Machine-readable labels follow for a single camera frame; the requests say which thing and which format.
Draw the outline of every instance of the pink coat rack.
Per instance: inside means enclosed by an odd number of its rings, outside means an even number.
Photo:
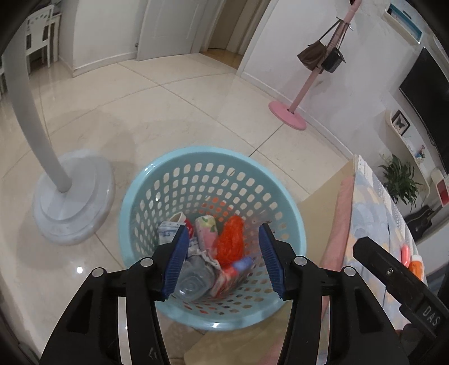
[[[318,75],[321,72],[321,63],[325,60],[325,58],[331,52],[331,50],[338,44],[341,36],[343,35],[345,26],[351,22],[352,18],[354,17],[354,14],[356,13],[357,9],[360,7],[361,3],[362,3],[362,0],[355,0],[354,3],[351,5],[348,13],[344,17],[343,21],[339,24],[336,32],[332,36],[332,39],[330,40],[330,44],[327,49],[326,55],[320,61],[318,66],[312,71],[312,73],[308,77],[307,81],[305,82],[304,86],[300,90],[298,96],[293,101],[293,103],[290,106],[288,106],[280,101],[274,101],[268,105],[271,112],[276,117],[278,117],[280,120],[282,120],[285,124],[289,125],[290,127],[294,128],[294,129],[299,129],[299,130],[306,129],[307,123],[306,123],[305,119],[300,115],[300,113],[298,111],[296,111],[296,108],[298,107],[299,103],[304,99],[304,96],[307,94],[309,89],[312,87],[313,82],[315,81],[315,79],[318,77]]]

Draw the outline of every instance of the black handbag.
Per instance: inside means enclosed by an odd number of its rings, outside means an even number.
[[[344,39],[344,36],[346,35],[348,27],[349,27],[349,24],[346,23],[344,25],[343,35],[341,37],[338,47],[334,47],[334,49],[332,49],[330,51],[330,53],[327,55],[327,57],[321,64],[321,67],[324,70],[326,70],[327,72],[333,73],[337,69],[337,67],[340,66],[341,62],[346,63],[342,53],[340,52],[340,46],[343,43],[343,39]]]
[[[318,63],[323,59],[323,57],[326,56],[327,46],[321,43],[321,40],[327,35],[327,33],[329,33],[332,29],[335,28],[337,24],[341,22],[342,20],[339,19],[333,26],[329,28],[326,33],[321,36],[319,40],[317,40],[315,43],[312,43],[311,45],[308,45],[308,47],[304,51],[298,54],[299,60],[310,71],[313,71],[315,67],[318,66]]]

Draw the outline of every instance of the potted plant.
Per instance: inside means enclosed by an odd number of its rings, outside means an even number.
[[[392,200],[397,204],[401,199],[405,204],[416,207],[418,185],[421,184],[413,180],[415,168],[409,162],[403,164],[395,155],[388,165],[379,167],[384,169],[383,175],[387,180],[384,186]]]

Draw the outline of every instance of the metal screw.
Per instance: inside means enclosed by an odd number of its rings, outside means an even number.
[[[143,267],[151,266],[151,265],[153,265],[153,259],[152,259],[152,258],[149,258],[149,257],[145,257],[145,258],[141,261],[141,265],[142,265]]]
[[[100,277],[100,276],[103,275],[104,272],[105,272],[105,271],[104,271],[101,267],[97,267],[96,269],[94,269],[94,270],[92,271],[92,276],[93,276],[93,277]]]
[[[304,266],[307,264],[307,259],[302,256],[295,257],[295,264],[298,266]]]
[[[346,266],[343,269],[343,272],[348,276],[354,276],[356,274],[356,271],[354,270],[354,268],[350,267],[350,266]]]

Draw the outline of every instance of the pink fabric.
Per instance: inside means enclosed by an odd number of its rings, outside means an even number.
[[[349,176],[341,182],[340,191],[335,204],[334,221],[327,241],[326,250],[321,258],[320,267],[324,269],[340,271],[346,243],[349,236],[352,212],[352,193],[354,191],[354,176]],[[329,297],[324,297],[321,305],[321,318],[323,318]],[[260,360],[259,365],[276,365],[284,343],[284,336],[281,336],[268,350],[266,355]]]

